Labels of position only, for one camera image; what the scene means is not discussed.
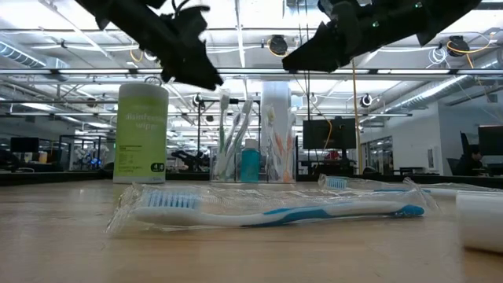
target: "green label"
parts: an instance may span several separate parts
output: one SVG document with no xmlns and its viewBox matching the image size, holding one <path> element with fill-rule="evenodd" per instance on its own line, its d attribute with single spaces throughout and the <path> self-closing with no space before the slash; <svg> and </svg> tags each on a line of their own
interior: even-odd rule
<svg viewBox="0 0 503 283">
<path fill-rule="evenodd" d="M 167 103 L 141 95 L 119 99 L 115 176 L 164 176 Z"/>
</svg>

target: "black monitor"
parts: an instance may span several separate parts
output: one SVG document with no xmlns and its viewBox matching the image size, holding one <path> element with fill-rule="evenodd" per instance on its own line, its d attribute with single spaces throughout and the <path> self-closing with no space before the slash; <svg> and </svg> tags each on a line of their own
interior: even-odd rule
<svg viewBox="0 0 503 283">
<path fill-rule="evenodd" d="M 329 137 L 330 125 L 325 119 L 304 121 L 304 149 L 356 149 L 356 126 L 354 119 L 331 119 L 332 133 Z"/>
<path fill-rule="evenodd" d="M 479 127 L 479 147 L 482 155 L 503 155 L 503 126 Z"/>
<path fill-rule="evenodd" d="M 11 153 L 37 153 L 39 138 L 10 138 Z"/>
</svg>

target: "white lid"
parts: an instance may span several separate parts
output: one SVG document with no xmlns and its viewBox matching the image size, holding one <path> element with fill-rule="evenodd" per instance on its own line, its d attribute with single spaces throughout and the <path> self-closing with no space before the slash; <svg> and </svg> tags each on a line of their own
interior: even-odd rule
<svg viewBox="0 0 503 283">
<path fill-rule="evenodd" d="M 244 140 L 244 147 L 246 149 L 259 149 L 259 141 L 253 138 L 247 138 Z"/>
</svg>

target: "blue and white toothbrush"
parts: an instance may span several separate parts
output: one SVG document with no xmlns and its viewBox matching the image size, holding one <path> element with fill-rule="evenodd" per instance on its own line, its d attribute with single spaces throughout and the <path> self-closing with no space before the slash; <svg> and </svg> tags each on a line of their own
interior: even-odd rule
<svg viewBox="0 0 503 283">
<path fill-rule="evenodd" d="M 171 226 L 268 227 L 304 219 L 336 219 L 355 216 L 413 217 L 424 209 L 398 201 L 355 201 L 301 208 L 279 208 L 252 215 L 213 215 L 198 211 L 192 194 L 154 191 L 148 206 L 135 208 L 132 215 L 142 222 Z"/>
</svg>

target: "person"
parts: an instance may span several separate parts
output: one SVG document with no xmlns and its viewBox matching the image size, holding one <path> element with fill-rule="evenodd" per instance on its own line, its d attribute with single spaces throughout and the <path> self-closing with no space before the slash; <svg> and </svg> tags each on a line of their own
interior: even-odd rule
<svg viewBox="0 0 503 283">
<path fill-rule="evenodd" d="M 481 175 L 480 171 L 476 169 L 482 168 L 482 154 L 478 145 L 470 145 L 470 153 L 463 154 L 456 168 L 454 168 L 454 176 L 478 176 Z"/>
</svg>

